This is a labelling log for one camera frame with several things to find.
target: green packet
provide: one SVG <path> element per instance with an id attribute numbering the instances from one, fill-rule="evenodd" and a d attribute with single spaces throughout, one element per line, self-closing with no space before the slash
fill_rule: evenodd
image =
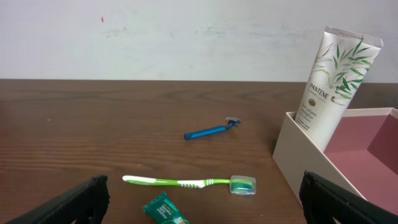
<path id="1" fill-rule="evenodd" d="M 189 224 L 187 218 L 180 213 L 165 192 L 144 205 L 143 209 L 146 214 L 160 224 Z"/>

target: green and white toothbrush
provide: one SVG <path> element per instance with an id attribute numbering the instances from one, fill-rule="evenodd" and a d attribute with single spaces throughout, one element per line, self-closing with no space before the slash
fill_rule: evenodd
<path id="1" fill-rule="evenodd" d="M 152 186 L 180 186 L 191 188 L 204 188 L 213 184 L 229 184 L 229 191 L 238 195 L 256 194 L 256 179 L 234 175 L 231 179 L 206 179 L 206 180 L 167 180 L 133 175 L 123 176 L 123 180 L 130 184 Z"/>

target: brown wooden surface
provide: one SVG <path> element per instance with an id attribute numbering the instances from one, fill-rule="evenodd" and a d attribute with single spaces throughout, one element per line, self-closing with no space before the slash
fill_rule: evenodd
<path id="1" fill-rule="evenodd" d="M 0 223 L 96 174 L 108 176 L 103 223 L 154 223 L 142 206 L 161 191 L 192 223 L 305 223 L 272 160 L 286 111 L 304 83 L 0 80 Z M 397 84 L 363 84 L 351 108 L 398 107 Z M 183 133 L 224 124 L 186 141 Z M 257 179 L 257 195 L 127 184 L 165 179 Z"/>

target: toothbrush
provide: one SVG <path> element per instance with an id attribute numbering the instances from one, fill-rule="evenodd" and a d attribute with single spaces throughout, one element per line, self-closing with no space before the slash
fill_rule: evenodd
<path id="1" fill-rule="evenodd" d="M 240 124 L 241 123 L 241 120 L 238 119 L 238 118 L 226 117 L 225 120 L 228 122 L 227 126 L 221 125 L 221 126 L 217 126 L 217 127 L 214 127 L 214 128 L 208 128 L 208 129 L 204 129 L 204 130 L 201 130 L 201 131 L 195 131 L 195 132 L 192 132 L 192 133 L 187 133 L 187 134 L 184 134 L 184 138 L 186 140 L 189 140 L 189 139 L 199 138 L 199 137 L 202 137 L 202 136 L 207 136 L 209 134 L 214 134 L 214 133 L 218 133 L 218 132 L 222 132 L 222 131 L 228 130 L 229 128 L 232 128 L 232 126 L 234 126 L 234 124 Z"/>
<path id="2" fill-rule="evenodd" d="M 123 176 L 123 180 L 130 184 L 180 186 L 191 188 L 204 188 L 213 184 L 229 184 L 229 190 L 238 195 L 254 195 L 256 193 L 256 179 L 253 177 L 234 175 L 231 179 L 206 179 L 206 180 L 167 180 L 133 175 Z"/>

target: blue razor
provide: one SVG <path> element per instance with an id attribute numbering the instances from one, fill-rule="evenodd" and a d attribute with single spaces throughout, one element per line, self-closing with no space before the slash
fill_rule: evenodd
<path id="1" fill-rule="evenodd" d="M 187 134 L 184 134 L 184 138 L 185 138 L 185 140 L 189 140 L 189 139 L 199 138 L 199 137 L 202 137 L 202 136 L 207 136 L 207 135 L 210 135 L 210 134 L 214 134 L 214 133 L 218 133 L 218 132 L 222 132 L 222 131 L 228 130 L 229 128 L 232 128 L 232 126 L 234 126 L 234 124 L 240 124 L 241 123 L 241 120 L 238 119 L 238 118 L 226 117 L 225 120 L 226 120 L 226 122 L 228 122 L 227 126 L 221 125 L 221 126 L 217 126 L 217 127 L 214 127 L 214 128 L 208 128 L 208 129 L 204 129 L 204 130 L 201 130 L 201 131 L 195 131 L 195 132 L 192 132 L 192 133 L 187 133 Z"/>

